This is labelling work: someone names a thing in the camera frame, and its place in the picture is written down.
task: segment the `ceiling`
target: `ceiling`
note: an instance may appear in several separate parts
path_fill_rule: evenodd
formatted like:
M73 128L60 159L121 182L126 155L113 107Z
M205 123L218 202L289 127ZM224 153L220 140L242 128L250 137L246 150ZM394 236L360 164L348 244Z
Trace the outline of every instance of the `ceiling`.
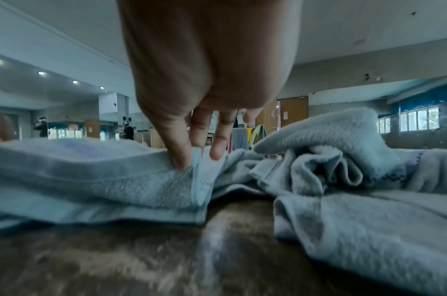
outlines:
M128 65L115 0L3 2ZM305 0L295 63L445 38L447 0Z
M0 55L0 107L30 110L98 99L99 86L65 77Z
M427 82L427 79L414 79L398 82L387 82L373 85L330 89L310 93L310 105L368 101L397 95L409 88Z

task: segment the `table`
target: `table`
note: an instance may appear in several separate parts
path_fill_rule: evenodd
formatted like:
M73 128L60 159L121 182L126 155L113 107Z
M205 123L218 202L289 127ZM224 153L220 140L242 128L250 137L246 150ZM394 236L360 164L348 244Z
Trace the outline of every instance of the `table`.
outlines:
M0 296L411 295L312 262L273 236L271 199L211 203L204 227L33 223L0 232Z

